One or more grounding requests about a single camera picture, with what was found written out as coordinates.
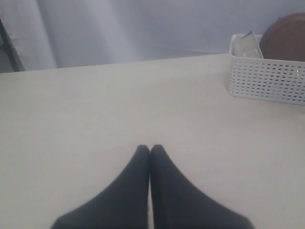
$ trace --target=table surface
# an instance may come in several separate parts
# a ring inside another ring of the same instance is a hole
[[[138,144],[163,144],[256,229],[305,228],[305,107],[231,97],[229,65],[220,54],[0,74],[0,228],[49,228]]]

